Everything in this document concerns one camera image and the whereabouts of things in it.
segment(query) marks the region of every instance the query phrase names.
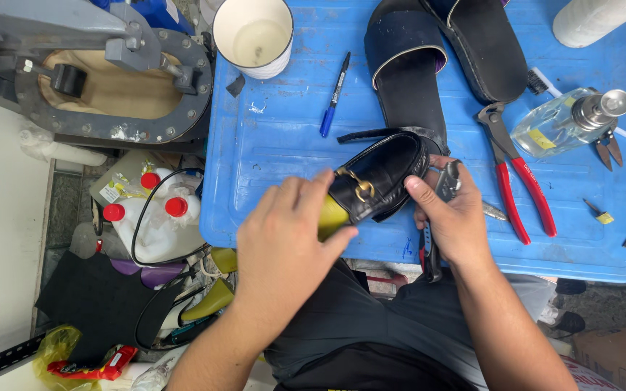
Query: gold horsebit buckle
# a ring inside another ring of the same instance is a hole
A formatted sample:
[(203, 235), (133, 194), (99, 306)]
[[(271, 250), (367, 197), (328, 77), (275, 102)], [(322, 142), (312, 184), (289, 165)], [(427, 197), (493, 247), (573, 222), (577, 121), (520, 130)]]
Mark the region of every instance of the gold horsebit buckle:
[(371, 198), (373, 198), (376, 195), (376, 190), (373, 188), (373, 184), (371, 184), (371, 182), (360, 180), (359, 177), (356, 176), (356, 174), (347, 170), (346, 168), (340, 167), (336, 169), (335, 174), (349, 175), (350, 177), (352, 177), (352, 179), (354, 179), (358, 183), (357, 188), (354, 190), (354, 192), (356, 193), (357, 198), (361, 200), (361, 202), (364, 202), (364, 203), (366, 202), (366, 200), (364, 200), (363, 197), (361, 197), (362, 191), (368, 192)]

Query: black shirt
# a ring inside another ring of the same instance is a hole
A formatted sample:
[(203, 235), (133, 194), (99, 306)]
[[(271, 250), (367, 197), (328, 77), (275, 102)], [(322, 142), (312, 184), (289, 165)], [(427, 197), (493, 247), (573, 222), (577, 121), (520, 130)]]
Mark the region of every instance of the black shirt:
[(362, 342), (310, 362), (274, 391), (473, 391), (455, 372), (424, 354)]

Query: man's right hand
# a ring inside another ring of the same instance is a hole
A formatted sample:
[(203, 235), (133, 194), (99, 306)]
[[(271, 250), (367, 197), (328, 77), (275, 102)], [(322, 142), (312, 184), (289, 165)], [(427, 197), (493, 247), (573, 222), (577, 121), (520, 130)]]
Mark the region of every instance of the man's right hand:
[[(430, 155), (432, 167), (443, 170), (455, 158)], [(482, 194), (464, 165), (458, 164), (461, 182), (456, 197), (443, 202), (434, 192), (439, 173), (430, 170), (425, 180), (411, 175), (405, 178), (405, 189), (417, 202), (414, 222), (422, 230), (425, 220), (430, 221), (431, 233), (441, 256), (454, 266), (465, 262), (490, 260), (487, 227), (482, 213)]]

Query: yellow label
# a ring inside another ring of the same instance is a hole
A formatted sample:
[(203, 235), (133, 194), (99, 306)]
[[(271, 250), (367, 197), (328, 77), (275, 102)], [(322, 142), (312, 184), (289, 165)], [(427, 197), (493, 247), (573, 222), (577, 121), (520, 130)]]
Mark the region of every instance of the yellow label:
[(605, 212), (604, 214), (601, 214), (600, 216), (596, 217), (596, 220), (598, 220), (601, 224), (610, 224), (615, 219), (613, 218), (613, 216), (610, 215), (610, 213)]
[(544, 150), (556, 147), (549, 138), (544, 136), (543, 132), (540, 131), (540, 129), (533, 129), (529, 131), (528, 136), (530, 136), (533, 141), (535, 141), (535, 143), (537, 143)]
[(576, 99), (572, 98), (572, 97), (568, 97), (566, 101), (564, 101), (564, 106), (567, 107), (571, 107), (574, 102), (576, 102)]

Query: blue plastic table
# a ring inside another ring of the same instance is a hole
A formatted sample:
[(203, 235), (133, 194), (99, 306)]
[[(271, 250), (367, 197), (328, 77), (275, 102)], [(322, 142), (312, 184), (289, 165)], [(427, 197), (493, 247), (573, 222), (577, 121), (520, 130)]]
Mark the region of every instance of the blue plastic table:
[[(539, 67), (567, 92), (579, 86), (601, 91), (626, 90), (626, 24), (584, 49), (569, 49), (552, 34), (552, 20), (568, 0), (512, 0), (506, 7), (529, 67)], [(291, 61), (282, 74), (260, 81), (246, 76), (238, 98), (226, 87), (239, 72), (217, 60), (212, 124), (206, 158), (202, 236), (212, 245), (235, 247), (236, 231), (268, 186), (288, 175), (312, 177), (323, 167), (336, 168), (371, 142), (338, 145), (335, 138), (353, 131), (383, 127), (383, 116), (364, 55), (363, 38), (378, 0), (289, 0), (295, 36)], [(438, 75), (441, 104), (452, 156), (465, 163), (483, 200), (504, 210), (494, 161), (481, 125), (473, 119), (482, 105), (471, 94), (448, 41), (448, 66)], [(345, 53), (351, 50), (330, 135), (320, 137)], [(530, 109), (551, 100), (549, 93), (526, 91), (506, 107), (509, 129)], [(626, 130), (626, 115), (620, 119)], [(492, 254), (501, 270), (608, 282), (626, 282), (626, 139), (618, 138), (624, 167), (610, 173), (590, 146), (548, 159), (524, 155), (550, 203), (559, 235), (544, 234), (535, 205), (510, 168), (514, 199), (533, 241), (523, 245), (510, 224), (487, 220)], [(610, 212), (606, 226), (584, 203)], [(344, 257), (418, 263), (420, 233), (411, 218), (414, 205), (384, 223), (360, 225), (360, 235)]]

